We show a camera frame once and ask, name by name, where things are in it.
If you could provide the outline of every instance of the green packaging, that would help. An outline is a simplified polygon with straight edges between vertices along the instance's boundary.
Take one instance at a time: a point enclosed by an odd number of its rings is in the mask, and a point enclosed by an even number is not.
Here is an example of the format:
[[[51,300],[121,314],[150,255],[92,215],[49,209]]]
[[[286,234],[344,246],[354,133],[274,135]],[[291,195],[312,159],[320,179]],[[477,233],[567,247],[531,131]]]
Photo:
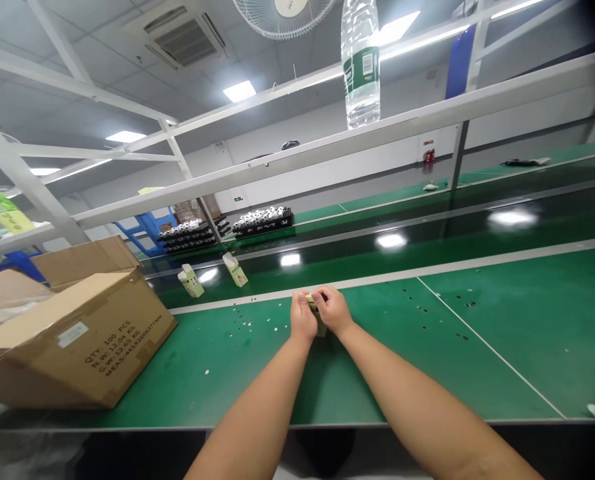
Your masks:
[[[182,271],[177,274],[177,279],[192,298],[198,298],[204,294],[204,287],[202,287],[197,275],[188,263],[182,265]]]
[[[246,275],[244,275],[242,267],[240,267],[237,259],[229,252],[222,255],[222,260],[224,260],[224,265],[226,265],[226,267],[229,269],[229,273],[231,274],[235,284],[238,287],[243,287],[246,285],[249,279],[246,277]]]

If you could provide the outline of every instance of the hand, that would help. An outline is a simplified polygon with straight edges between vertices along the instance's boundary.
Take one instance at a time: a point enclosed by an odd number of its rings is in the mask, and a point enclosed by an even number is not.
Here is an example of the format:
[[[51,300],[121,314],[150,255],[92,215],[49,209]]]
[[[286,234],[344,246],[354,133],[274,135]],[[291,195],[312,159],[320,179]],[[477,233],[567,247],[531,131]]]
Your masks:
[[[318,321],[309,307],[305,293],[296,291],[291,302],[291,338],[311,342],[318,333]]]
[[[349,307],[346,305],[344,295],[333,287],[323,285],[317,288],[311,294],[311,297],[318,306],[320,318],[322,318],[324,325],[330,328],[338,337],[347,327],[355,325],[355,322],[351,318]]]

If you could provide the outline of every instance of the fan guard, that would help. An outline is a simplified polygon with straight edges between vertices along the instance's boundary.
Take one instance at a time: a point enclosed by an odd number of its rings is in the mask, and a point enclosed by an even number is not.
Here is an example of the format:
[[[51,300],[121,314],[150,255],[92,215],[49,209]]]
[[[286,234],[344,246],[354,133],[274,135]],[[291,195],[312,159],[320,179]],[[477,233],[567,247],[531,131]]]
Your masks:
[[[288,40],[312,30],[337,0],[233,0],[253,30],[271,40]]]

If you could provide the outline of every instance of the plastic water bottle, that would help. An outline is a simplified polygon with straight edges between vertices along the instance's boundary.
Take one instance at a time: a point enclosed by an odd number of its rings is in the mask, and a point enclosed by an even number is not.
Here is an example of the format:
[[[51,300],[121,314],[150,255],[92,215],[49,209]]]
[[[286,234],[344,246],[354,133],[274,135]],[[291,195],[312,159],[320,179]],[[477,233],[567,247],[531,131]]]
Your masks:
[[[349,129],[380,120],[380,47],[376,0],[344,0],[342,65]]]

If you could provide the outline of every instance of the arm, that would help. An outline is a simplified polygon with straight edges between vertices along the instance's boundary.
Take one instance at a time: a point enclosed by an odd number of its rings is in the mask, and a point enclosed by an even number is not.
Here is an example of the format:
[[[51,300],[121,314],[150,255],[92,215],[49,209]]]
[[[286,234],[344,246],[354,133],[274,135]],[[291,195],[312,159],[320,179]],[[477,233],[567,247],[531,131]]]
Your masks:
[[[357,325],[331,287],[312,294],[402,445],[438,479],[541,476],[466,405]]]
[[[303,293],[295,292],[290,338],[224,415],[185,480],[273,477],[317,331],[308,300]]]

